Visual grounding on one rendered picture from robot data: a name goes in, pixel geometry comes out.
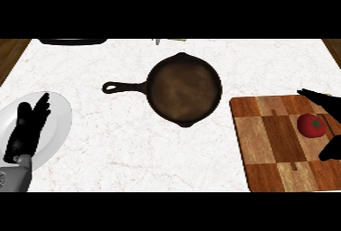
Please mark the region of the small pale metallic object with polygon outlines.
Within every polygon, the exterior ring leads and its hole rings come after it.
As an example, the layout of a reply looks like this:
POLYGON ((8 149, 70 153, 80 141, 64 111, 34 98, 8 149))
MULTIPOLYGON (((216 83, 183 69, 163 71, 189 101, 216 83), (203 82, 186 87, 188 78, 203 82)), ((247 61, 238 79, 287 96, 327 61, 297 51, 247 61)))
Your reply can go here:
POLYGON ((163 40, 177 41, 177 42, 186 42, 186 39, 152 39, 152 41, 155 42, 157 45, 160 45, 160 43, 161 43, 163 40))

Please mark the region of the dark cast iron pan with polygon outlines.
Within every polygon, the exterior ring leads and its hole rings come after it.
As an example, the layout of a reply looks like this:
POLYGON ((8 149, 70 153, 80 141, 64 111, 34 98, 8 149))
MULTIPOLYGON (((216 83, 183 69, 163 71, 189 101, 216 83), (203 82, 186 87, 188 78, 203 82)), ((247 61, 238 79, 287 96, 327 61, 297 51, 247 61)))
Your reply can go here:
POLYGON ((211 64, 179 52, 151 69, 144 83, 110 81, 102 85, 105 94, 124 91, 146 94, 149 106, 157 114, 180 127, 191 127, 216 110, 223 95, 223 84, 211 64))

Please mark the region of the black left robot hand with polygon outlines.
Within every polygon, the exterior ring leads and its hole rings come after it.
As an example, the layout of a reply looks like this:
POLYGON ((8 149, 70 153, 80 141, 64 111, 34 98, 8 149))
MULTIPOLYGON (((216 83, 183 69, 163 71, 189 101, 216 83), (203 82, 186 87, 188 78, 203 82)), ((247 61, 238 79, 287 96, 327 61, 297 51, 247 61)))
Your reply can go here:
POLYGON ((51 115, 49 106, 49 93, 40 97, 34 106, 28 102, 20 103, 17 126, 8 139, 5 162, 17 163, 24 154, 34 156, 40 134, 51 115))

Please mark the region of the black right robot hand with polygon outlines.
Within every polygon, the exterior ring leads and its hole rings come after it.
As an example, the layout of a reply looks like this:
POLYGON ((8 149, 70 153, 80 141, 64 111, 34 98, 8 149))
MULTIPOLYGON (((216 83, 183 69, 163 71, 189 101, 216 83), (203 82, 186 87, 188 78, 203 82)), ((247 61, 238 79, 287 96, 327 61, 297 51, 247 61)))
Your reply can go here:
MULTIPOLYGON (((309 89, 301 89, 297 93, 304 96, 316 105, 322 106, 335 121, 341 124, 341 97, 328 96, 309 89)), ((322 161, 331 159, 341 160, 341 134, 335 135, 321 151, 322 161)))

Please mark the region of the white plate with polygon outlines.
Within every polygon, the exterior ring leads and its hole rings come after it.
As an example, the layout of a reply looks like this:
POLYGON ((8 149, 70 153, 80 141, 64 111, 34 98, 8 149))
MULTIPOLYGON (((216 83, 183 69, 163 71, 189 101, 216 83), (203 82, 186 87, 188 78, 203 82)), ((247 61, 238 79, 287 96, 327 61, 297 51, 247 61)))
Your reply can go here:
MULTIPOLYGON (((17 125, 18 105, 21 102, 28 102, 34 106, 43 94, 45 91, 34 92, 18 98, 8 106, 0 107, 0 167, 15 167, 14 163, 5 162, 3 157, 8 148, 8 139, 17 125)), ((33 158, 34 171, 48 163, 61 149, 73 125, 73 108, 67 98, 61 94, 49 92, 48 102, 51 115, 42 131, 33 158)))

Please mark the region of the wooden cutting board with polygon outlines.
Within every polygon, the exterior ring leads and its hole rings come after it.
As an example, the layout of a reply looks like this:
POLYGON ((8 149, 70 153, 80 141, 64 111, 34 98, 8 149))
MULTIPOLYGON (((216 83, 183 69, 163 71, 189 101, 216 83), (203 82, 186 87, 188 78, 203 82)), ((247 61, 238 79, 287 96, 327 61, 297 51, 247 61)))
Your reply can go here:
POLYGON ((229 105, 250 190, 341 190, 341 160, 319 158, 325 145, 341 134, 341 124, 324 108, 300 95, 235 97, 229 105), (300 134, 303 114, 327 124, 324 136, 300 134))

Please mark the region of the red tomato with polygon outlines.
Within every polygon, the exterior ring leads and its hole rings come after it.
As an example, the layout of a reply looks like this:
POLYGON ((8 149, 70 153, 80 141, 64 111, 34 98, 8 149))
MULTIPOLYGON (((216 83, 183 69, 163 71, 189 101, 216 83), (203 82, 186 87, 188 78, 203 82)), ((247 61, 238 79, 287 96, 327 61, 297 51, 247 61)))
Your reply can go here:
POLYGON ((297 130, 306 138, 318 138, 327 134, 327 124, 312 114, 303 114, 297 119, 297 130))

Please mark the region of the black rounded object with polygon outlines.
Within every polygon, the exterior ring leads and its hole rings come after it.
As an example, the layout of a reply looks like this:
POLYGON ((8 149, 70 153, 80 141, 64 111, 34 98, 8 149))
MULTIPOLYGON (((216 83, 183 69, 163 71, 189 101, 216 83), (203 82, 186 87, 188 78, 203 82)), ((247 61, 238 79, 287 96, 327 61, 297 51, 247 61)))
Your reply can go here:
POLYGON ((61 46, 98 45, 107 42, 108 39, 39 39, 43 44, 61 46))

